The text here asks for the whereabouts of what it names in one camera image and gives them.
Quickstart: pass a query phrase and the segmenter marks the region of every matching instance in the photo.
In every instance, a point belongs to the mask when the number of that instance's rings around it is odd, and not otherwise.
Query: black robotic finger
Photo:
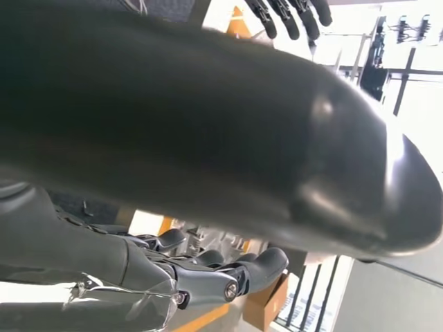
[[[312,12],[309,9],[307,0],[288,0],[294,8],[297,10],[298,16],[306,29],[308,37],[312,40],[318,39],[320,31],[317,22],[314,19]]]
[[[314,15],[312,15],[312,12],[309,8],[307,8],[304,12],[300,12],[298,15],[306,29],[308,37],[312,40],[316,40],[320,36],[320,30],[318,30],[317,22],[315,22]]]
[[[327,0],[311,0],[311,2],[318,14],[318,20],[322,26],[330,26],[332,23],[331,9]]]
[[[289,6],[286,3],[286,0],[268,0],[268,2],[273,11],[280,16],[291,39],[297,40],[300,37],[300,31],[295,23],[295,20],[294,20],[294,16],[292,16]]]
[[[268,37],[277,37],[277,29],[263,0],[245,0],[252,12],[262,22]]]

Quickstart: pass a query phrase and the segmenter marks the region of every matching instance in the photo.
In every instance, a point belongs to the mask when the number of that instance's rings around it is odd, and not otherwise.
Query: silver metal component
[[[237,285],[236,284],[229,284],[225,290],[225,296],[226,299],[233,299],[237,296]]]
[[[177,301],[178,305],[182,304],[186,300],[186,295],[183,293],[178,293],[177,294],[176,300]]]

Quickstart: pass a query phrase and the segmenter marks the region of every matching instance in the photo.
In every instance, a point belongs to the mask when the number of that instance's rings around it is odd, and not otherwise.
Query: robotic hand
[[[274,39],[277,36],[277,30],[272,18],[269,13],[269,9],[263,0],[245,0],[251,10],[252,10],[258,19],[260,19],[265,28],[268,37]],[[294,16],[289,9],[286,0],[267,0],[272,9],[278,15],[281,22],[286,27],[289,37],[297,40],[300,37],[300,31],[297,26]],[[312,40],[318,39],[320,36],[318,26],[315,22],[312,12],[309,8],[307,0],[288,0],[289,3],[295,8],[298,16],[301,19],[308,37]],[[323,26],[329,26],[332,23],[331,10],[327,0],[311,0],[312,6],[318,14],[318,20]]]
[[[109,328],[108,323],[99,324],[82,314],[82,308],[108,316],[114,309],[106,311],[103,304],[117,307],[131,302],[136,306],[143,294],[157,296],[156,305],[161,303],[161,310],[155,309],[160,311],[158,319],[149,323],[153,324],[168,316],[165,311],[169,310],[168,301],[180,309],[229,303],[237,296],[268,287],[288,265],[285,254],[277,248],[228,265],[212,250],[195,258],[168,257],[162,252],[183,242],[181,231],[134,237],[118,225],[87,225],[54,207],[43,188],[27,183],[0,182],[0,222],[1,280],[40,285],[77,283],[72,289],[71,300],[61,307],[4,303],[0,310],[2,329],[106,330]],[[102,304],[91,303],[91,298]],[[88,301],[78,304],[82,299]],[[140,310],[153,315],[154,308]],[[115,314],[111,321],[117,324],[122,312]],[[132,309],[129,314],[138,322],[136,317],[139,314]],[[51,320],[42,320],[42,315]],[[124,327],[146,330],[139,323],[143,321]]]

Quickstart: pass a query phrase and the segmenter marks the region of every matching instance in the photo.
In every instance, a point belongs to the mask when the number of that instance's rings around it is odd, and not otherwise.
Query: window
[[[443,172],[443,84],[414,81],[406,85],[398,120],[438,175]]]

